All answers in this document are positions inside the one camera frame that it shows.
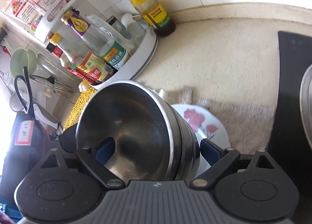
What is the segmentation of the white plate red flowers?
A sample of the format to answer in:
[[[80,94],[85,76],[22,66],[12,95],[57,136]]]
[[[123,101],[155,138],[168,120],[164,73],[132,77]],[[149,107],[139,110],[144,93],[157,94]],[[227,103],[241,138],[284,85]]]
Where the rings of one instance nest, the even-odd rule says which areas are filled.
[[[173,104],[179,115],[190,125],[196,135],[199,146],[201,140],[208,139],[221,148],[230,147],[228,133],[222,122],[211,112],[203,107],[188,104]],[[181,134],[177,122],[177,130],[173,134],[175,153],[174,164],[176,165],[175,176],[177,175],[181,159]],[[210,168],[208,162],[200,154],[200,164],[196,176]]]

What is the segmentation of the steel bowl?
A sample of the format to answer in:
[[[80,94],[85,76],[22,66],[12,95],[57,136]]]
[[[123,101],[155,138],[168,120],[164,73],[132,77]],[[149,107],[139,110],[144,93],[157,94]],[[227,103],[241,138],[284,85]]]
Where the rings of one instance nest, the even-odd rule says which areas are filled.
[[[122,179],[176,180],[183,174],[183,145],[172,108],[134,81],[116,81],[97,91],[82,111],[78,148],[94,149],[112,137],[115,153],[105,167]]]
[[[181,134],[181,159],[175,180],[183,180],[188,185],[195,178],[200,164],[199,143],[190,125],[171,107]]]

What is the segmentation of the beige cloth mat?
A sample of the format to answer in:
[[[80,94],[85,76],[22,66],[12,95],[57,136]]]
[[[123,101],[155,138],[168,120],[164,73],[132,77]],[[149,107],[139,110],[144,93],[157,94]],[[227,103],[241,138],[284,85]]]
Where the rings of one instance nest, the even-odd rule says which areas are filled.
[[[154,92],[169,104],[197,105],[210,111],[225,126],[230,145],[243,154],[253,154],[257,149],[268,147],[274,109],[194,98],[192,87],[172,91],[155,89]]]

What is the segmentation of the yellow knitted mat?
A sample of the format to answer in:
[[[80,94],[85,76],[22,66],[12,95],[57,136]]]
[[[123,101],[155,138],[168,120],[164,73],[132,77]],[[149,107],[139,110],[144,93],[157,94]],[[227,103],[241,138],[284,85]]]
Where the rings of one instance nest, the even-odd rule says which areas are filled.
[[[97,92],[93,87],[88,88],[86,91],[82,92],[78,99],[76,100],[69,116],[67,117],[63,130],[67,130],[69,127],[78,123],[78,120],[82,114],[83,109],[87,105],[87,102],[93,97],[93,95]]]

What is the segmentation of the black glass stove top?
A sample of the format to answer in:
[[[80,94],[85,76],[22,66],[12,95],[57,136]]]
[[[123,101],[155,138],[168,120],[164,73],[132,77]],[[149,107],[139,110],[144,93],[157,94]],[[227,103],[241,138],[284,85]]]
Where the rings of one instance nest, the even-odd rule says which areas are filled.
[[[302,196],[311,196],[311,148],[300,113],[300,85],[311,65],[311,37],[279,31],[279,93],[267,151]]]

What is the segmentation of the red cap sauce bottle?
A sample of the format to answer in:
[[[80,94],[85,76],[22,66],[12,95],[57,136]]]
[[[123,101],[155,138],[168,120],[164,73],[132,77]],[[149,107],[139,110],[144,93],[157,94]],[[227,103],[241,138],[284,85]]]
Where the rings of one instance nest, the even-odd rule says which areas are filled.
[[[71,72],[72,74],[86,81],[92,86],[100,84],[100,81],[90,76],[89,74],[85,73],[84,71],[79,69],[76,65],[74,65],[72,62],[70,62],[65,53],[59,47],[49,42],[45,49],[48,52],[52,53],[55,57],[57,57],[60,60],[61,65],[65,69],[67,69],[67,71]]]

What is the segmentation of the red yellow label sauce bottle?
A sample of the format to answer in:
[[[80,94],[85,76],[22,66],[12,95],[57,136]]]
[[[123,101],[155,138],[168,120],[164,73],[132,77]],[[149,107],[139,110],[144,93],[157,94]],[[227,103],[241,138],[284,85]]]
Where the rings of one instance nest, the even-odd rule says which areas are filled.
[[[105,82],[116,73],[113,67],[98,58],[84,44],[70,42],[58,33],[51,37],[50,42],[60,48],[73,65],[100,83]]]

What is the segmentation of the glass bowl on rack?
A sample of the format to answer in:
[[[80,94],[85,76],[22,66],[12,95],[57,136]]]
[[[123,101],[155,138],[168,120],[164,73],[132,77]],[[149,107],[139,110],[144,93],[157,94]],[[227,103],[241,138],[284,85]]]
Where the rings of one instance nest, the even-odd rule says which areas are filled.
[[[71,86],[77,80],[72,73],[40,53],[38,53],[36,61],[42,69],[66,85]]]

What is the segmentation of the clear bottle green label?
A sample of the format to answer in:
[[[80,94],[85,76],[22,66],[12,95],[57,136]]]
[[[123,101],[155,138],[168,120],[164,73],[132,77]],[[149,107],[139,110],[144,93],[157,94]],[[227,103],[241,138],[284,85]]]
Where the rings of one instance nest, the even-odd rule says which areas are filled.
[[[125,42],[125,38],[106,21],[94,14],[87,16],[87,20],[89,23],[114,39],[113,47],[107,54],[100,56],[100,58],[102,58],[116,70],[120,70],[132,55],[129,52],[129,46]]]

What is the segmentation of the clear bottle purple label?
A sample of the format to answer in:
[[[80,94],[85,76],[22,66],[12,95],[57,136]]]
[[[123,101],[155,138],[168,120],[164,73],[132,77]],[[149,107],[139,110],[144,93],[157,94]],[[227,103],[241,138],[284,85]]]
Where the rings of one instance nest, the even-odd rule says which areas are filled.
[[[107,54],[113,47],[114,39],[98,29],[81,16],[68,10],[63,14],[61,21],[73,31],[100,56]]]

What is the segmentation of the green plastic ladle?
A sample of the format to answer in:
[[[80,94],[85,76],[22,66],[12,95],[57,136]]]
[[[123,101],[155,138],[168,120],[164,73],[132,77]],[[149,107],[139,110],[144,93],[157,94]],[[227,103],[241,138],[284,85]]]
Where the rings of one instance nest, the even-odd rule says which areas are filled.
[[[32,75],[37,68],[36,54],[30,49],[17,48],[11,56],[10,70],[13,78],[24,75],[23,68],[27,67],[28,75]]]

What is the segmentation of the white two-tier rotating rack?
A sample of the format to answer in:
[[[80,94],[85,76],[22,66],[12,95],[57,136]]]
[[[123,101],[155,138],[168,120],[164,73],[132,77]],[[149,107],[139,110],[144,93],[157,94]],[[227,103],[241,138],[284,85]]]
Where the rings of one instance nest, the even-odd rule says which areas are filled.
[[[57,7],[59,2],[61,2],[61,0],[56,0],[55,3],[49,7],[35,30],[34,36],[43,43],[46,43],[49,40],[49,34],[58,32],[62,25],[61,17],[63,17],[67,11],[71,11],[77,0],[70,0],[66,5],[61,7],[54,19],[49,21],[49,14],[52,13],[53,9]],[[81,32],[82,29],[77,28],[75,24],[77,24],[78,21],[82,19],[83,18],[81,16],[77,15],[73,21],[70,21],[70,26],[81,39],[86,39],[86,41],[90,41],[90,48],[93,49],[95,47],[95,42],[98,41],[98,43],[102,45],[99,50],[99,54],[107,55],[109,52],[108,47],[113,46],[118,42],[113,37],[109,36],[107,32],[98,29],[87,20],[85,20],[87,33]],[[120,60],[116,59],[115,62],[118,65],[122,63],[121,67],[117,68],[117,72],[111,78],[106,80],[104,83],[95,85],[94,88],[101,89],[105,85],[111,84],[115,81],[135,80],[135,78],[145,69],[145,67],[152,59],[157,49],[157,45],[157,35],[151,27],[147,27],[142,42],[140,43],[139,47],[136,48],[133,55],[130,56],[129,60],[125,60],[125,57],[122,57]]]

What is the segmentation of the yellow green label oil bottle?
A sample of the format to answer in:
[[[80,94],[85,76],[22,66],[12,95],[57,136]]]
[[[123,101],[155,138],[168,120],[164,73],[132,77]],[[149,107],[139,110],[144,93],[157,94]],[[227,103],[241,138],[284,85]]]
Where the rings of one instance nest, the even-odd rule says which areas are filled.
[[[156,34],[166,37],[175,31],[175,23],[158,0],[129,0]]]

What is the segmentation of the white seasoning packet box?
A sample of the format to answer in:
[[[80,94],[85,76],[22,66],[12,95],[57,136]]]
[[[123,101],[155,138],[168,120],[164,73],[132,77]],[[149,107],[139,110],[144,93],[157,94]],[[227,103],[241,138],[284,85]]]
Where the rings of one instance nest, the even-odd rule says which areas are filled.
[[[1,11],[23,24],[37,26],[56,0],[10,0]]]

